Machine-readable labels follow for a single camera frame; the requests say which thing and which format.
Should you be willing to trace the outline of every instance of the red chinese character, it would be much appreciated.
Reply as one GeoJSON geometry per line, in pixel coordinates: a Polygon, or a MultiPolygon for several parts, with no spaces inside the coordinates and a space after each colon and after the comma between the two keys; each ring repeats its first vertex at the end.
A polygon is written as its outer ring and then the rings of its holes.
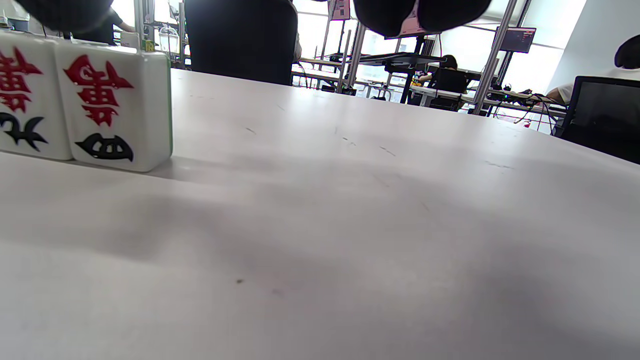
{"type": "Polygon", "coordinates": [[[13,48],[15,58],[7,58],[0,52],[0,103],[11,111],[18,109],[26,112],[26,102],[31,99],[25,94],[7,94],[13,92],[31,93],[24,82],[24,75],[42,74],[35,65],[28,63],[17,47],[13,48]]]}
{"type": "Polygon", "coordinates": [[[113,89],[133,88],[133,86],[126,79],[118,76],[113,65],[108,61],[106,68],[106,73],[96,71],[89,61],[89,56],[82,55],[69,69],[65,70],[65,73],[76,85],[90,86],[78,93],[85,104],[93,105],[83,105],[83,109],[88,112],[87,117],[98,125],[106,122],[111,126],[112,115],[118,115],[118,112],[106,106],[119,106],[113,89]]]}

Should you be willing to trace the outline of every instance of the black chair back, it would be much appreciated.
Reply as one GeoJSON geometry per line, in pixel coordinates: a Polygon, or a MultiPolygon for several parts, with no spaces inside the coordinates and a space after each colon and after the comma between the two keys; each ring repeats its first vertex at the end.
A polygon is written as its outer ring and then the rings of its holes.
{"type": "Polygon", "coordinates": [[[640,81],[579,76],[554,136],[640,164],[640,81]]]}
{"type": "Polygon", "coordinates": [[[467,73],[452,69],[438,69],[427,87],[437,90],[463,93],[467,90],[467,73]]]}
{"type": "Polygon", "coordinates": [[[298,16],[290,0],[188,0],[191,69],[291,84],[298,16]]]}

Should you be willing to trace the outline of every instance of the wall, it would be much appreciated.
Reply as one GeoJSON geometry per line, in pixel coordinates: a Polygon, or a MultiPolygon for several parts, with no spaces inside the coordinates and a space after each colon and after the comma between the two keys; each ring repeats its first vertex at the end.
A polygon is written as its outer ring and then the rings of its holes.
{"type": "Polygon", "coordinates": [[[599,75],[614,67],[618,47],[640,34],[639,13],[638,0],[587,0],[550,88],[573,82],[579,75],[599,75]]]}

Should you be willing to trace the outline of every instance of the white table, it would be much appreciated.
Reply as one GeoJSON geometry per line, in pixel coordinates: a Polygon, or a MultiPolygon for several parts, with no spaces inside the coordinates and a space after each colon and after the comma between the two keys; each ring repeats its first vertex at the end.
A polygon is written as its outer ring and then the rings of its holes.
{"type": "Polygon", "coordinates": [[[0,154],[3,359],[640,357],[637,165],[172,74],[175,156],[150,174],[0,154]]]}
{"type": "Polygon", "coordinates": [[[426,88],[423,86],[411,86],[413,92],[422,94],[422,100],[420,100],[420,106],[428,107],[431,101],[436,97],[443,97],[445,99],[457,100],[460,99],[463,102],[473,103],[474,97],[468,94],[461,94],[459,92],[450,92],[445,90],[436,90],[434,88],[426,88]]]}

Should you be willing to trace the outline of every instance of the black hair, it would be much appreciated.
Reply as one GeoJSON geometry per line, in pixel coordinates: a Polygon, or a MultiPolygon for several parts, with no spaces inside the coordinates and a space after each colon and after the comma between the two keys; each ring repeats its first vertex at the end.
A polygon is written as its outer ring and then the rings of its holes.
{"type": "Polygon", "coordinates": [[[640,69],[640,35],[630,38],[620,46],[615,64],[623,69],[640,69]]]}
{"type": "Polygon", "coordinates": [[[442,57],[445,61],[440,62],[441,68],[450,67],[454,70],[458,69],[458,61],[453,55],[445,55],[442,57]]]}

